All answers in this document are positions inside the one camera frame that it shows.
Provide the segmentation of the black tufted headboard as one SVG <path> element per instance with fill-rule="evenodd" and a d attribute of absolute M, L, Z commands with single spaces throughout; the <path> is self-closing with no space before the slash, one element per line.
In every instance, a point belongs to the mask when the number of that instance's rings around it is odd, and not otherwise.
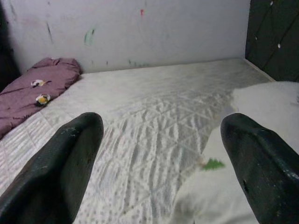
<path fill-rule="evenodd" d="M 299 83 L 299 0 L 251 0 L 245 58 L 276 81 Z"/>

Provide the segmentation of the dark bedside furniture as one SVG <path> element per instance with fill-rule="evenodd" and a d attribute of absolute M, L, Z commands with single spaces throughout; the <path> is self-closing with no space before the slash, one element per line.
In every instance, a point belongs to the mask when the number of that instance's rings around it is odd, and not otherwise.
<path fill-rule="evenodd" d="M 0 2 L 0 91 L 21 74 L 9 42 L 8 20 Z"/>

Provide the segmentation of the white pillow with green print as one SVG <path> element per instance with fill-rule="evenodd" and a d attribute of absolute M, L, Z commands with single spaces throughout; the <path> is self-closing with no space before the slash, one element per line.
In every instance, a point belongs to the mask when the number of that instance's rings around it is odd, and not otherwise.
<path fill-rule="evenodd" d="M 299 155 L 299 83 L 257 84 L 232 93 L 222 120 L 244 114 L 277 133 Z M 180 187 L 167 224 L 259 224 L 215 128 L 204 161 Z"/>

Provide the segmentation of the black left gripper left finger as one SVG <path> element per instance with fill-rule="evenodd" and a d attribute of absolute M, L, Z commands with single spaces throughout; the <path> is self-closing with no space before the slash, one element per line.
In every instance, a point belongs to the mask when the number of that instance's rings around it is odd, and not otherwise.
<path fill-rule="evenodd" d="M 94 112 L 62 125 L 0 196 L 0 224 L 72 224 L 103 134 Z"/>

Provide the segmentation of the white quilted mattress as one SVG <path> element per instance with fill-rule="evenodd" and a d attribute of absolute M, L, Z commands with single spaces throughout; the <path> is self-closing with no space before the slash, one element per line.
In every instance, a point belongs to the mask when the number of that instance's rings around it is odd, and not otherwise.
<path fill-rule="evenodd" d="M 94 112 L 104 134 L 73 224 L 160 223 L 231 92 L 269 81 L 242 59 L 83 74 L 0 140 L 0 196 L 62 125 Z"/>

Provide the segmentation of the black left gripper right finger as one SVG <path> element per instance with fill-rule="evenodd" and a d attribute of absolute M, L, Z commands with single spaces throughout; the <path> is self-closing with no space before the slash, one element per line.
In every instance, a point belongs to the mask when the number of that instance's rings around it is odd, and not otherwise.
<path fill-rule="evenodd" d="M 259 224 L 299 224 L 299 155 L 241 113 L 222 120 L 221 139 Z"/>

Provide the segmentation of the purple quilt with duck prints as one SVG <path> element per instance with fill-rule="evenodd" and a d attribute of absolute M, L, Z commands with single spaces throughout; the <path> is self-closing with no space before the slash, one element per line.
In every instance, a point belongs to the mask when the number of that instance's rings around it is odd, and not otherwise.
<path fill-rule="evenodd" d="M 78 81 L 73 58 L 45 58 L 0 92 L 0 139 Z"/>

